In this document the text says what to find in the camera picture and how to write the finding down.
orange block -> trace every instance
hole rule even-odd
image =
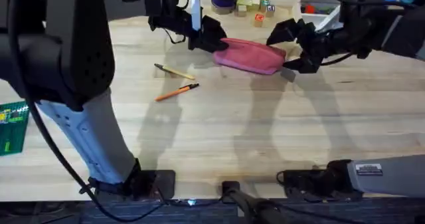
[[[254,26],[261,27],[263,25],[264,16],[261,14],[255,15]]]
[[[313,5],[307,5],[305,7],[305,12],[308,14],[314,14],[314,6]]]

pink pouch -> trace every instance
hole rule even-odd
[[[274,74],[285,62],[286,52],[267,45],[233,38],[223,38],[228,43],[224,51],[214,52],[217,63],[258,74]]]

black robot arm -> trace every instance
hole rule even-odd
[[[294,41],[303,52],[284,67],[300,73],[315,73],[320,66],[336,62],[323,59],[338,54],[367,58],[372,50],[425,60],[425,7],[395,7],[384,0],[348,0],[354,3],[373,1],[382,5],[353,5],[341,2],[343,27],[316,32],[313,23],[291,19],[278,23],[267,40],[268,45]]]

wood grain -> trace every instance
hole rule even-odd
[[[297,0],[272,0],[275,16],[254,28],[247,17],[205,13],[229,37],[265,42],[274,23],[292,14]],[[219,66],[211,54],[172,45],[151,32],[146,17],[110,23],[116,74],[114,110],[129,149],[143,169],[177,172],[178,198],[218,197],[221,181],[241,181],[244,191],[283,197],[277,171],[309,169],[328,161],[425,154],[425,63],[373,52],[317,74],[289,70],[262,76]],[[294,58],[299,49],[280,45]],[[154,67],[166,64],[193,74],[201,87],[163,102],[153,99],[190,83]],[[0,82],[2,103],[19,97]],[[64,134],[44,119],[78,173],[88,172]],[[79,187],[60,166],[30,120],[21,154],[0,158],[0,200],[80,200]]]

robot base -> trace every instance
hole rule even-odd
[[[119,197],[138,199],[171,199],[175,190],[175,172],[173,170],[141,170],[139,160],[124,183],[110,184],[88,178],[88,186],[95,188],[95,194],[113,194]]]

